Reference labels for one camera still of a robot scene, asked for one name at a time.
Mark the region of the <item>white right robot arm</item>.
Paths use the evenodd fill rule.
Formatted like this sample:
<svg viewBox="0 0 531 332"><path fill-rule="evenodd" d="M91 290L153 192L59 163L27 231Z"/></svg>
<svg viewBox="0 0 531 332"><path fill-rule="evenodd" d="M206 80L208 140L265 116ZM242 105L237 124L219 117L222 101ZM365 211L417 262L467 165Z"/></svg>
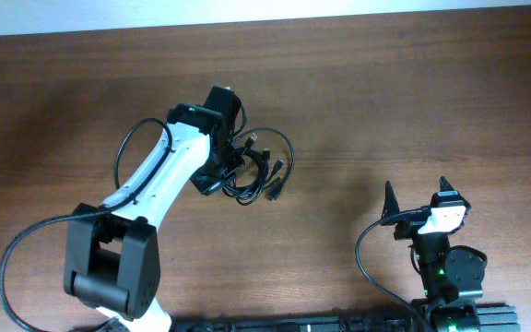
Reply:
<svg viewBox="0 0 531 332"><path fill-rule="evenodd" d="M486 255L464 245L450 245L449 237L462 229L471 205L445 177L429 204L402 210L393 186L384 187L381 218L395 228L396 240L412 242L413 258L426 292L413 305L436 331L479 331L475 300L483 295Z"/></svg>

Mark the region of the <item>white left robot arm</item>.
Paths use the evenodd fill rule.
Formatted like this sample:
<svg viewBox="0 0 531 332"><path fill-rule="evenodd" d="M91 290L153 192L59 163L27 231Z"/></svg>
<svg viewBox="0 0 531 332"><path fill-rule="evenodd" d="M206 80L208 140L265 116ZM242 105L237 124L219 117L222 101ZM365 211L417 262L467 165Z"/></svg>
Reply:
<svg viewBox="0 0 531 332"><path fill-rule="evenodd" d="M64 290L107 316L100 331L168 331L156 298L158 232L186 182L209 195L231 178L230 137L242 102L215 86L201 105L180 103L131 178L99 207L80 204L68 223Z"/></svg>

